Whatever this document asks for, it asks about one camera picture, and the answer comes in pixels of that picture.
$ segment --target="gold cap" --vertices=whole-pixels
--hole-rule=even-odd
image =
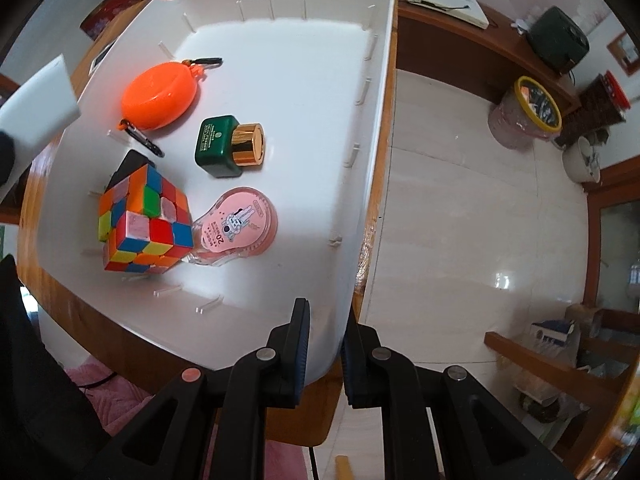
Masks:
[[[259,166],[264,158],[264,133],[260,124],[240,124],[231,134],[231,152],[238,166]]]

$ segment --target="white bin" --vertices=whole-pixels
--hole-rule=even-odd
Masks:
[[[153,0],[104,58],[79,100],[82,116],[63,135],[42,204],[40,265],[105,316],[208,368],[264,345],[289,320],[294,299],[306,297],[306,382],[320,378],[338,352],[351,304],[394,1]],[[177,60],[220,56],[224,63],[207,72],[190,110],[154,134],[166,153],[158,159],[107,133],[120,120],[124,88],[166,61],[165,50]],[[261,170],[215,179],[194,163],[200,123],[225,114],[264,127]],[[104,189],[129,148],[184,190],[194,219],[233,187],[263,192],[278,215],[273,245],[221,267],[181,263],[146,280],[124,282],[104,271],[91,256],[101,244],[90,192]],[[341,244],[331,246],[336,237]],[[175,285],[181,290],[154,296]],[[222,303],[196,313],[220,295]]]

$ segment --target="orange case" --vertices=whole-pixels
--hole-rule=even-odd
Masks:
[[[172,123],[193,102],[199,66],[167,62],[135,78],[122,95],[122,117],[140,130],[155,130]]]

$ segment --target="wooden door frame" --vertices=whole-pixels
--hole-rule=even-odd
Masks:
[[[600,279],[600,211],[640,200],[640,155],[605,168],[598,184],[584,184],[587,195],[589,246],[582,304],[595,306]]]

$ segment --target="rubik's cube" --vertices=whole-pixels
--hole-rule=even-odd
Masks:
[[[185,194],[147,164],[101,197],[105,270],[162,274],[193,249]]]

